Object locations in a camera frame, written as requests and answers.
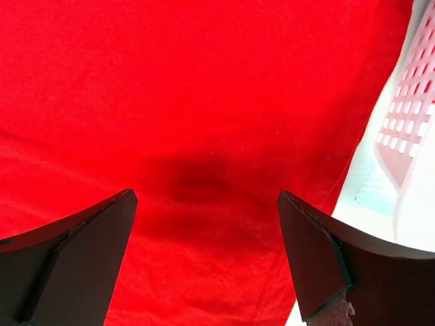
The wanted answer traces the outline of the red t shirt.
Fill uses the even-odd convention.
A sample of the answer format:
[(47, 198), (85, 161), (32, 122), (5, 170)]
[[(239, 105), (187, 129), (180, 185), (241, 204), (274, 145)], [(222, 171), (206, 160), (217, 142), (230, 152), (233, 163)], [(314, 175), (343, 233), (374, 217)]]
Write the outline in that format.
[(108, 325), (284, 325), (288, 189), (331, 213), (411, 1), (2, 1), (1, 235), (123, 189)]

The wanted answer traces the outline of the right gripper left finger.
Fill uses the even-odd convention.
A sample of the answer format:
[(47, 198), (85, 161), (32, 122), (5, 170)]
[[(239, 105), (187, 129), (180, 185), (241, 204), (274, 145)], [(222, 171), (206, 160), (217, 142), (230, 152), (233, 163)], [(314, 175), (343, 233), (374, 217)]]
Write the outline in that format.
[(1, 239), (2, 325), (103, 325), (137, 210), (125, 189)]

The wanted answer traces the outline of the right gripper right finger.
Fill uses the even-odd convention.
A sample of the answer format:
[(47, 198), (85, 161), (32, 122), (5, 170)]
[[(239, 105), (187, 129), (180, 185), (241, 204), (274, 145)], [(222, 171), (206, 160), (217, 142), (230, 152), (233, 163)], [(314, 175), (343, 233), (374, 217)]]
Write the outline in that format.
[(278, 210), (307, 325), (434, 324), (432, 252), (367, 234), (288, 191)]

